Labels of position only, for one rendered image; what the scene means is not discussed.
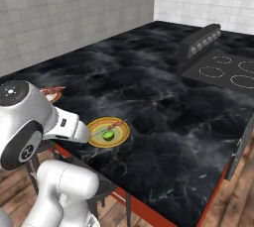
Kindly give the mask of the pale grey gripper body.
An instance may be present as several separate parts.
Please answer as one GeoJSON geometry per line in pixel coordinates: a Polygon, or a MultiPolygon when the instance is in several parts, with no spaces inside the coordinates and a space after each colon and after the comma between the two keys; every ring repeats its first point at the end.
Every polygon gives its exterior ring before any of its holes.
{"type": "Polygon", "coordinates": [[[73,139],[78,143],[86,144],[89,138],[90,138],[89,128],[83,122],[79,121],[77,123],[73,139]]]}

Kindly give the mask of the yellow patterned plate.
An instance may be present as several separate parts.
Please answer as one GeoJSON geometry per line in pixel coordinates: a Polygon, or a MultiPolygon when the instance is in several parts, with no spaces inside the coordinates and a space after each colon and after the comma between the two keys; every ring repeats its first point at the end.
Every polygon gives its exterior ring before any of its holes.
{"type": "Polygon", "coordinates": [[[90,130],[88,143],[97,148],[114,148],[125,142],[130,133],[127,123],[115,117],[103,117],[90,122],[87,127],[90,130]],[[106,131],[113,131],[114,138],[111,141],[105,141],[102,134],[106,131]]]}

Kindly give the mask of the dark bar stool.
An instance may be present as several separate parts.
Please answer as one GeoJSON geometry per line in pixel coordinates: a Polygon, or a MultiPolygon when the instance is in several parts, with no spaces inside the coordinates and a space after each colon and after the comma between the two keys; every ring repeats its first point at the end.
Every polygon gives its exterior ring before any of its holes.
{"type": "Polygon", "coordinates": [[[86,163],[82,162],[81,160],[71,157],[70,162],[79,167],[83,167],[86,169],[89,169],[93,172],[95,172],[98,177],[99,177],[99,187],[98,190],[96,191],[95,195],[91,197],[90,199],[87,200],[88,203],[88,208],[90,212],[95,216],[98,217],[98,212],[97,212],[97,203],[101,202],[102,206],[105,206],[105,198],[110,195],[116,188],[117,185],[107,179],[104,175],[100,174],[98,171],[94,170],[90,166],[88,166],[86,163]]]}
{"type": "Polygon", "coordinates": [[[50,150],[55,156],[56,155],[55,149],[56,149],[56,144],[53,141],[42,141],[42,143],[39,145],[39,147],[37,148],[32,158],[25,163],[26,170],[28,172],[29,178],[32,182],[32,185],[36,193],[39,193],[37,180],[36,180],[36,173],[40,166],[39,154],[46,150],[50,150]]]}

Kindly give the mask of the black hob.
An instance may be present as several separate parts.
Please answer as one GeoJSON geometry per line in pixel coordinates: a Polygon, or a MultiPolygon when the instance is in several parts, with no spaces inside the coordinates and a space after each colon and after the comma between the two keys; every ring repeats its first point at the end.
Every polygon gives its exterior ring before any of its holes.
{"type": "Polygon", "coordinates": [[[254,60],[218,52],[220,25],[210,24],[180,42],[178,75],[254,96],[254,60]]]}

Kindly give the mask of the dark grey cupboard front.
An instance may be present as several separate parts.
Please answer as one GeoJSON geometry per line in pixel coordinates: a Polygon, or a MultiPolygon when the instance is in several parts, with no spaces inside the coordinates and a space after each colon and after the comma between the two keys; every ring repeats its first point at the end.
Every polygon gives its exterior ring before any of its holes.
{"type": "Polygon", "coordinates": [[[228,165],[228,169],[227,169],[227,172],[226,172],[226,175],[225,175],[225,179],[228,180],[228,181],[231,181],[235,171],[236,171],[236,168],[238,167],[238,164],[240,162],[240,159],[245,151],[245,148],[248,144],[248,141],[251,137],[251,134],[252,134],[252,131],[254,129],[254,113],[252,114],[245,130],[244,130],[244,133],[242,135],[242,137],[240,139],[242,139],[242,147],[241,147],[241,152],[240,152],[240,155],[239,155],[239,159],[235,159],[234,157],[232,157],[231,155],[231,158],[230,158],[230,161],[229,161],[229,165],[228,165]]]}

